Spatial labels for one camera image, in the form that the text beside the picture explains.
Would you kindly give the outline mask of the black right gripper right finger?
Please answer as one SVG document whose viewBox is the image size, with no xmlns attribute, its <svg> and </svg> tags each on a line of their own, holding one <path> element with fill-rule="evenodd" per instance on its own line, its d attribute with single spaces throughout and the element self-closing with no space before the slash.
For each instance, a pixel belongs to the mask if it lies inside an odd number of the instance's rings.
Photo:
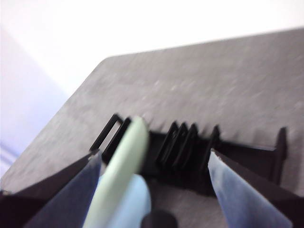
<svg viewBox="0 0 304 228">
<path fill-rule="evenodd" d="M 230 228 L 302 228 L 304 199 L 211 149 L 211 184 Z"/>
</svg>

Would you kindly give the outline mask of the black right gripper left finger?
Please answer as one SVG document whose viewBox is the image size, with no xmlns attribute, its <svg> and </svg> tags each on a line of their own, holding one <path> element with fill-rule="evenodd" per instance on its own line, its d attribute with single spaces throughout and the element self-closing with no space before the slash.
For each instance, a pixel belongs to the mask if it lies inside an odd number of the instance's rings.
<svg viewBox="0 0 304 228">
<path fill-rule="evenodd" d="M 80 160 L 16 193 L 0 192 L 2 228 L 80 228 L 97 187 L 101 154 Z"/>
</svg>

